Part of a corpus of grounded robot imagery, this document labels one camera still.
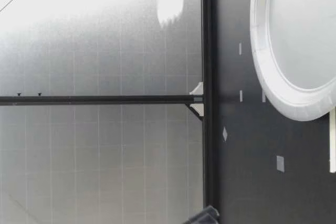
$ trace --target black horizontal bar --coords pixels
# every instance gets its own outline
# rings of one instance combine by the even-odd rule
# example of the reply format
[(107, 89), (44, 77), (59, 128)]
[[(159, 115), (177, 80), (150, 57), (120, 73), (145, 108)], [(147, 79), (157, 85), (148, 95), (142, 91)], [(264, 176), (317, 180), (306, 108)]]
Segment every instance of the black horizontal bar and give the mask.
[(202, 103), (201, 95), (120, 95), (120, 96), (16, 96), (0, 97), (0, 106), (90, 105), (90, 104), (192, 104)]

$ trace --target black object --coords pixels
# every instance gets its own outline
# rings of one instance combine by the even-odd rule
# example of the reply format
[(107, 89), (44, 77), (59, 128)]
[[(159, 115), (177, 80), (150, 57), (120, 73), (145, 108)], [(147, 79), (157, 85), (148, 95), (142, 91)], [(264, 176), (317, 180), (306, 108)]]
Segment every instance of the black object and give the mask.
[(217, 62), (213, 45), (215, 0), (202, 0), (204, 81), (203, 165), (204, 205), (219, 207)]
[(202, 103), (202, 95), (121, 95), (121, 96), (27, 96), (0, 97), (0, 105), (90, 105), (90, 104), (192, 104)]
[(183, 224), (218, 224), (218, 217), (218, 211), (212, 206), (207, 206)]

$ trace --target metal bracket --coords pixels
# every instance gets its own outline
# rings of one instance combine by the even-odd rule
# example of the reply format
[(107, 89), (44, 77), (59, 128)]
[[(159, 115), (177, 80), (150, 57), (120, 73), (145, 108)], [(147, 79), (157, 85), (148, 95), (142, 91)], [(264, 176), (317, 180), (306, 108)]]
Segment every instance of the metal bracket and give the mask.
[[(190, 92), (191, 95), (203, 95), (203, 82), (199, 82), (196, 88)], [(195, 100), (195, 103), (190, 104), (190, 109), (193, 113), (197, 112), (199, 117), (204, 117), (204, 103), (196, 103), (199, 102)]]

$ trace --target black vertical pole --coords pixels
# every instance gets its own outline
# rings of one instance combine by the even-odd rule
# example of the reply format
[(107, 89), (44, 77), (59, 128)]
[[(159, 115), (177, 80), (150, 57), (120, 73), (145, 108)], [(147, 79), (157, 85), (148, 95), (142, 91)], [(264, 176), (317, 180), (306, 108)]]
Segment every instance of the black vertical pole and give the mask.
[(215, 0), (202, 0), (204, 205), (219, 209), (217, 63), (214, 50)]

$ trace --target white bracket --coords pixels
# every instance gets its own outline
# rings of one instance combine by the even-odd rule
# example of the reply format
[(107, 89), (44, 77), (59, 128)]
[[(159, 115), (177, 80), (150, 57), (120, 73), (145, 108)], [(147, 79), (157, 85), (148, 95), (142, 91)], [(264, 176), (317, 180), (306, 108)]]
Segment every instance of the white bracket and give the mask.
[(336, 110), (329, 113), (330, 172), (336, 173)]
[[(190, 92), (193, 95), (203, 95), (203, 82), (199, 82), (196, 88)], [(201, 117), (204, 116), (204, 104), (203, 103), (193, 103), (190, 104), (192, 107)]]

